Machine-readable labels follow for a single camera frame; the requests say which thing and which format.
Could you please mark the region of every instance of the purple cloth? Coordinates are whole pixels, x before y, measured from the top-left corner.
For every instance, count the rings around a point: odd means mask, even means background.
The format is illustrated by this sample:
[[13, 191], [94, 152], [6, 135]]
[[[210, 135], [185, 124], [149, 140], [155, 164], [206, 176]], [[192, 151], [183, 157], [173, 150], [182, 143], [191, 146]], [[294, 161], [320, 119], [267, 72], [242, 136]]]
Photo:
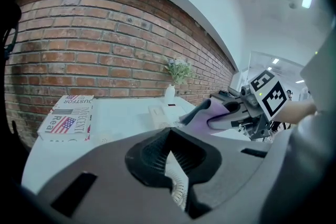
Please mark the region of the purple cloth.
[[[211, 104], [208, 109], [199, 110], [193, 119], [184, 127], [181, 128], [181, 131], [187, 134], [215, 134], [225, 130], [219, 129], [211, 129], [207, 121], [213, 117], [224, 115], [229, 113], [229, 111], [219, 102], [213, 99], [207, 99], [204, 102], [208, 102], [210, 100]], [[187, 117], [189, 114], [180, 117], [180, 121]]]

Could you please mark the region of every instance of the white box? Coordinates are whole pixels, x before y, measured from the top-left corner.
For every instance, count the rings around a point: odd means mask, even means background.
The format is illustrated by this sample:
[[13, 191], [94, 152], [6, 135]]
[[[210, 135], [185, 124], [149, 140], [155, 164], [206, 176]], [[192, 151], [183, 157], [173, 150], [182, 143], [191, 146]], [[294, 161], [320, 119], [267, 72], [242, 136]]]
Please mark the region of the white box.
[[37, 133], [43, 140], [84, 141], [90, 134], [93, 95], [63, 95]]

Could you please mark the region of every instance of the person's arm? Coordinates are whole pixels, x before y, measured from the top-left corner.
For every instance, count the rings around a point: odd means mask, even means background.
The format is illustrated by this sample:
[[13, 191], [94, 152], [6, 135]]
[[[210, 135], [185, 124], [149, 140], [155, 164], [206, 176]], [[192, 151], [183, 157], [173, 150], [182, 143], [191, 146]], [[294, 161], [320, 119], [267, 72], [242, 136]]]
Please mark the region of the person's arm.
[[274, 121], [298, 124], [305, 116], [314, 114], [316, 106], [312, 99], [304, 101], [287, 102], [285, 106], [274, 117]]

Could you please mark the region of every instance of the black slot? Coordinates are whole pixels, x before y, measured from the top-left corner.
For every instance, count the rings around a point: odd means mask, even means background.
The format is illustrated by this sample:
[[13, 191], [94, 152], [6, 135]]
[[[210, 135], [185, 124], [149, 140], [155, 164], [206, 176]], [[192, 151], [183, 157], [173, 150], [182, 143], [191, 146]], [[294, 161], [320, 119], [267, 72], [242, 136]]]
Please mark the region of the black slot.
[[266, 151], [253, 150], [252, 148], [245, 148], [241, 152], [259, 158], [265, 158], [267, 155]]
[[80, 174], [75, 181], [52, 202], [51, 206], [61, 214], [71, 217], [96, 178], [97, 176], [94, 174]]

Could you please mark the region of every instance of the white vase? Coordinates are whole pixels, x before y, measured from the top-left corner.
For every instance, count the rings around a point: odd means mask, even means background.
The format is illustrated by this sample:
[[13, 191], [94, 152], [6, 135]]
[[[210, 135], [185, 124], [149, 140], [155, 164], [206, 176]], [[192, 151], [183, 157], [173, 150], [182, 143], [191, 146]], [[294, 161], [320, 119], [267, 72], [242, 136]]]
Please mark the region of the white vase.
[[164, 94], [164, 103], [173, 104], [174, 96], [175, 96], [175, 86], [169, 84], [168, 88], [166, 89], [166, 93]]

